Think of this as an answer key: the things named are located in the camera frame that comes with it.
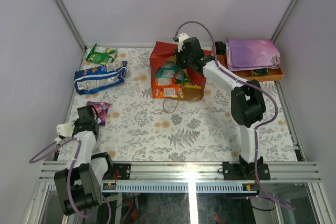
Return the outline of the purple Fox's candy bag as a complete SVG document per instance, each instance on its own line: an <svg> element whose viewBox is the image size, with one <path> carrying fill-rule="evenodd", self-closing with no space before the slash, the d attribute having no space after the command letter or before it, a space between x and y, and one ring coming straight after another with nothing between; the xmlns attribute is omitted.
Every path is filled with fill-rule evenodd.
<svg viewBox="0 0 336 224"><path fill-rule="evenodd" d="M108 114L108 110L110 107L110 103L106 103L106 102L91 102L88 101L86 103L86 106L93 106L93 112L95 113L97 119L97 123L100 126L105 126L106 125L106 117Z"/></svg>

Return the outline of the red brown paper bag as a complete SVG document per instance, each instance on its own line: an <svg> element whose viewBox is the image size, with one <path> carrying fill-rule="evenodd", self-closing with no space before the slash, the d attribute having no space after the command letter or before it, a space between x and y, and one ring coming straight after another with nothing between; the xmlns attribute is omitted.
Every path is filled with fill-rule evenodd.
<svg viewBox="0 0 336 224"><path fill-rule="evenodd" d="M181 69L174 54L177 45L156 42L150 55L151 88L154 99L196 102L202 100L206 78L188 67Z"/></svg>

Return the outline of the orange Fox's candy bag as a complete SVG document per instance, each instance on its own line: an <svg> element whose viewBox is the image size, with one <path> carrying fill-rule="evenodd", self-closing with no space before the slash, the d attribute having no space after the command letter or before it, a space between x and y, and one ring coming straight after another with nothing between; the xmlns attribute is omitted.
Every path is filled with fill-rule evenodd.
<svg viewBox="0 0 336 224"><path fill-rule="evenodd" d="M185 98L184 88L179 84L171 84L168 86L154 86L154 98Z"/></svg>

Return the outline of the blue white snack packet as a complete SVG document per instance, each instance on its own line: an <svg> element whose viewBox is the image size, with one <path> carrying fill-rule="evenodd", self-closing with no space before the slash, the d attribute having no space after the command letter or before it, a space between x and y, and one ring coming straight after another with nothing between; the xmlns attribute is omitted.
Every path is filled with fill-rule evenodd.
<svg viewBox="0 0 336 224"><path fill-rule="evenodd" d="M75 89L79 95L87 95L123 84L127 75L127 67L127 61L120 61L76 71Z"/></svg>

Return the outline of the green Fox's candy bag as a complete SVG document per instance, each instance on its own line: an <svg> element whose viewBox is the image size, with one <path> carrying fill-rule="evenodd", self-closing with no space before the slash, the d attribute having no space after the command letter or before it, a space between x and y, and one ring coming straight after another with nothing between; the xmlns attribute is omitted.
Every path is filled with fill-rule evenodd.
<svg viewBox="0 0 336 224"><path fill-rule="evenodd" d="M116 48L109 48L94 44L86 56L86 61L106 65L113 63L117 54L118 50Z"/></svg>

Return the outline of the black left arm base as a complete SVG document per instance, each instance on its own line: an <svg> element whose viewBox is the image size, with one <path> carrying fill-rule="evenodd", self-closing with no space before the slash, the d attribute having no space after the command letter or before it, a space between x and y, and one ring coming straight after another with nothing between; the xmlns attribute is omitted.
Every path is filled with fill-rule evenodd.
<svg viewBox="0 0 336 224"><path fill-rule="evenodd" d="M114 163L112 169L105 164L97 162L90 164L97 181L102 180L129 180L131 175L131 164Z"/></svg>

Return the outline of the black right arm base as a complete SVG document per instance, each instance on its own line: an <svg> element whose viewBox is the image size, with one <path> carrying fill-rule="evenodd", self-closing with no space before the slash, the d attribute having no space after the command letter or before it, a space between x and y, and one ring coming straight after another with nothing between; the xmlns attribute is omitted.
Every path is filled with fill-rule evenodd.
<svg viewBox="0 0 336 224"><path fill-rule="evenodd" d="M247 163L239 156L238 163L222 162L225 180L256 180L256 172L259 180L270 180L269 167L261 156L257 162Z"/></svg>

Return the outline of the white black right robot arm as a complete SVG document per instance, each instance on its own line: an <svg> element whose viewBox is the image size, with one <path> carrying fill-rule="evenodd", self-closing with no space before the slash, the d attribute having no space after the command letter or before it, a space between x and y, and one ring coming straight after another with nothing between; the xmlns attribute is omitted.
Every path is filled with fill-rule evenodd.
<svg viewBox="0 0 336 224"><path fill-rule="evenodd" d="M253 130L266 112L259 82L247 81L223 67L216 57L205 55L196 37L182 33L173 40L177 42L175 55L180 69L192 68L230 94L231 115L240 125L242 142L240 157L245 161L239 166L239 172L245 179L253 178L258 173L255 162L259 159L258 140Z"/></svg>

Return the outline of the teal green snack packet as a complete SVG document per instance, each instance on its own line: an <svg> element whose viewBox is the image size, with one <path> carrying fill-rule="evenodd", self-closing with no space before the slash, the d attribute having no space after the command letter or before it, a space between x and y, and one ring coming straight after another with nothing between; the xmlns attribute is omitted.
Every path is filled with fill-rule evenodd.
<svg viewBox="0 0 336 224"><path fill-rule="evenodd" d="M166 61L155 74L155 82L158 86L181 84L188 81L186 73L173 61Z"/></svg>

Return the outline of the yellow snack packet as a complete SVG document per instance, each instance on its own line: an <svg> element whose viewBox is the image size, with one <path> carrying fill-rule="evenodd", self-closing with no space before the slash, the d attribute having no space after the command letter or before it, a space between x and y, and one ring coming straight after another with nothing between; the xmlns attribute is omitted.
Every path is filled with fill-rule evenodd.
<svg viewBox="0 0 336 224"><path fill-rule="evenodd" d="M185 82L184 82L184 88L198 89L198 90L201 90L201 89L202 89L201 86L196 85L196 84L194 84L194 83L191 82L191 81L185 81Z"/></svg>

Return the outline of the dark packet in tray corner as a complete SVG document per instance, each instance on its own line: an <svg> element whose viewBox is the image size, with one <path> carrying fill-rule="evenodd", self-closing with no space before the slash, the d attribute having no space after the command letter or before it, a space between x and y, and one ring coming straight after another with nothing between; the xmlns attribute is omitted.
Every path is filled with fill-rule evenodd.
<svg viewBox="0 0 336 224"><path fill-rule="evenodd" d="M215 49L217 55L226 55L226 44L224 42L216 41Z"/></svg>

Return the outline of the purple princess print cloth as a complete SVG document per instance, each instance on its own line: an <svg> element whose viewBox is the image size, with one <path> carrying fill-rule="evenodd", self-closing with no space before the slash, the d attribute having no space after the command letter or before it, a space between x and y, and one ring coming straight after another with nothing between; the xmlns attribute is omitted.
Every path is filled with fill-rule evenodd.
<svg viewBox="0 0 336 224"><path fill-rule="evenodd" d="M271 40L228 38L225 45L230 71L280 68L280 52Z"/></svg>

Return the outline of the dark green gold packet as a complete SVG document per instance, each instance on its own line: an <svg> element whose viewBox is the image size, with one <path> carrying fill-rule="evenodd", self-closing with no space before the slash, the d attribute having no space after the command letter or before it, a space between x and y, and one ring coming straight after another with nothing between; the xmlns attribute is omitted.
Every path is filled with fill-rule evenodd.
<svg viewBox="0 0 336 224"><path fill-rule="evenodd" d="M252 70L251 73L254 77L267 76L268 75L268 69L267 68L255 69L255 70Z"/></svg>

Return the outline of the orange wooden compartment tray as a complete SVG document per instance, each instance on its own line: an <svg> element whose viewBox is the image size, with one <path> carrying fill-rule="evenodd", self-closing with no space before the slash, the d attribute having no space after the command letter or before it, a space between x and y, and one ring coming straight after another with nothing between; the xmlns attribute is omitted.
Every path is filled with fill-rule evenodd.
<svg viewBox="0 0 336 224"><path fill-rule="evenodd" d="M216 52L215 47L212 47L212 55ZM217 55L218 61L222 64L226 69L228 69L227 57L226 55ZM251 70L240 70L240 71L233 71L234 74L238 75L239 77L245 78L247 80L256 79L259 82L266 82L266 81L280 81L284 76L285 73L281 68L278 69L268 69L268 75L262 77L254 77L251 73Z"/></svg>

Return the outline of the aluminium front rail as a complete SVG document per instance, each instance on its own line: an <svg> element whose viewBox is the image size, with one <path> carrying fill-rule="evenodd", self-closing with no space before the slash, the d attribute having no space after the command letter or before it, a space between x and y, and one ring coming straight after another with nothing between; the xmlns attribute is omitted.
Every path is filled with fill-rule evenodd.
<svg viewBox="0 0 336 224"><path fill-rule="evenodd" d="M130 169L119 172L129 182L229 181L229 169L221 162L128 162ZM261 174L266 183L320 183L321 175L314 162L266 162Z"/></svg>

